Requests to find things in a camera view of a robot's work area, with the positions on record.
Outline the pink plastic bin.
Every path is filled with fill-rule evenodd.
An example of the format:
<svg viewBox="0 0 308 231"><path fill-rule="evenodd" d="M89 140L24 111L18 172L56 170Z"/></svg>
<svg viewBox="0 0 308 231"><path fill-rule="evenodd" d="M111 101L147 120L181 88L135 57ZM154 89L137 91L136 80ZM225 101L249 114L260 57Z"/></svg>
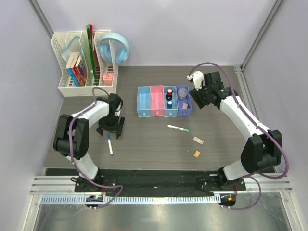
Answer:
<svg viewBox="0 0 308 231"><path fill-rule="evenodd" d="M164 116L164 87L155 85L150 87L151 116Z"/></svg>

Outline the pink eraser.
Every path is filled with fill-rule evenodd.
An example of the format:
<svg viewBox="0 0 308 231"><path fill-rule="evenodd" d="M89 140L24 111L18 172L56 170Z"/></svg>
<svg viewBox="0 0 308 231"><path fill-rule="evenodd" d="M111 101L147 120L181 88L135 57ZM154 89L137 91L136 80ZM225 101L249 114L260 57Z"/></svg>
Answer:
<svg viewBox="0 0 308 231"><path fill-rule="evenodd" d="M184 103L184 104L182 105L182 108L183 108L183 109L187 109L187 108L188 108L188 104L187 104L187 103Z"/></svg>

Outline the blue stamp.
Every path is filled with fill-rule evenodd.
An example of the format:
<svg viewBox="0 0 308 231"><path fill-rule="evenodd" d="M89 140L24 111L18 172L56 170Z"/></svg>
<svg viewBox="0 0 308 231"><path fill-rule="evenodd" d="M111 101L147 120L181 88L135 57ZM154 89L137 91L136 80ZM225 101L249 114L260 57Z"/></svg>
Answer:
<svg viewBox="0 0 308 231"><path fill-rule="evenodd" d="M173 103L172 101L167 102L167 109L172 109Z"/></svg>

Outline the red stamp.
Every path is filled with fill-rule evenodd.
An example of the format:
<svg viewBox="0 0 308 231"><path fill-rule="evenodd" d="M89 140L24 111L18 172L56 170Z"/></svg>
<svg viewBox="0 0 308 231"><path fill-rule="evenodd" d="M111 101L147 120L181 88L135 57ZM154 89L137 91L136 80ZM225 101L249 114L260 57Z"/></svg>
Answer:
<svg viewBox="0 0 308 231"><path fill-rule="evenodd" d="M166 91L166 100L167 101L171 101L172 100L172 98L173 98L172 94L173 94L173 89L168 88L167 91Z"/></svg>

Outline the clear jar of paperclips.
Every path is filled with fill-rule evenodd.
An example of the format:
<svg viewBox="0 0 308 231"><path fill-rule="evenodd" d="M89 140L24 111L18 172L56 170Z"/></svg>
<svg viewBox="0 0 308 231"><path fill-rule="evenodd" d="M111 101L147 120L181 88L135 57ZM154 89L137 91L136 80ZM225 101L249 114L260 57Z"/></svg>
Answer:
<svg viewBox="0 0 308 231"><path fill-rule="evenodd" d="M187 98L188 91L186 88L178 88L177 90L177 96L178 100L183 101Z"/></svg>

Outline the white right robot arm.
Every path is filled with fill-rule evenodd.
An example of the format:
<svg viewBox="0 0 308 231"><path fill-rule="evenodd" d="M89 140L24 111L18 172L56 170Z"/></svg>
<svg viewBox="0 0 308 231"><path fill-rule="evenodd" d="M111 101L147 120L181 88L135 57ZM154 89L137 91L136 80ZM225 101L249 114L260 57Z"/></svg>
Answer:
<svg viewBox="0 0 308 231"><path fill-rule="evenodd" d="M221 137L222 125L210 115L197 115L196 110L213 105L226 114L244 137L245 146L239 160L215 172L215 186L233 190L243 177L281 162L282 134L262 125L243 105L232 87L225 87L219 72L193 72L188 86L125 85L124 139L120 148L129 158L146 158L141 168L158 168L171 163L174 168L186 165L190 137L202 135L216 147L214 152L224 158L228 150ZM133 98L134 103L127 101Z"/></svg>

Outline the light blue end bin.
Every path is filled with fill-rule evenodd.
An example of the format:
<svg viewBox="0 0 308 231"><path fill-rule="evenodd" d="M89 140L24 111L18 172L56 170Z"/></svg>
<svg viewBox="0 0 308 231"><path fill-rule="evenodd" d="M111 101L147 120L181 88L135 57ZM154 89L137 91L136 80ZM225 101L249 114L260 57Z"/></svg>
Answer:
<svg viewBox="0 0 308 231"><path fill-rule="evenodd" d="M150 86L139 86L137 91L138 117L151 117Z"/></svg>

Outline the purple plastic bin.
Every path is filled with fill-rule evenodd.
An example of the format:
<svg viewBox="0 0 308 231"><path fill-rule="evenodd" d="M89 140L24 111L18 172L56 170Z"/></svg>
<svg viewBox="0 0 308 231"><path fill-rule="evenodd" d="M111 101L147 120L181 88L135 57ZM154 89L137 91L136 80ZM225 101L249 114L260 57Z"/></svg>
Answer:
<svg viewBox="0 0 308 231"><path fill-rule="evenodd" d="M178 88L186 88L188 91L188 95L187 98L183 101L178 100L178 114L177 117L189 117L192 113L192 103L191 103L191 99L190 99L190 94L189 94L189 87L188 86L176 86L176 95L177 95L177 90ZM184 103L188 104L188 108L187 109L183 109L182 105Z"/></svg>

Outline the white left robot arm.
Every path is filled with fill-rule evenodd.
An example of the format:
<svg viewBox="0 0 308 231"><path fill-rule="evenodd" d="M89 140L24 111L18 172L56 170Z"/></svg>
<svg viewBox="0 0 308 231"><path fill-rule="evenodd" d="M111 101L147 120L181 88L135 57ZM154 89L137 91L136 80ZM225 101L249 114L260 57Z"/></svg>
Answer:
<svg viewBox="0 0 308 231"><path fill-rule="evenodd" d="M117 94L98 97L80 112L59 117L53 148L71 161L79 173L77 181L85 181L92 192L102 188L103 178L100 169L94 164L89 154L89 129L97 124L97 132L102 136L105 131L122 135L125 118L120 116L123 100Z"/></svg>

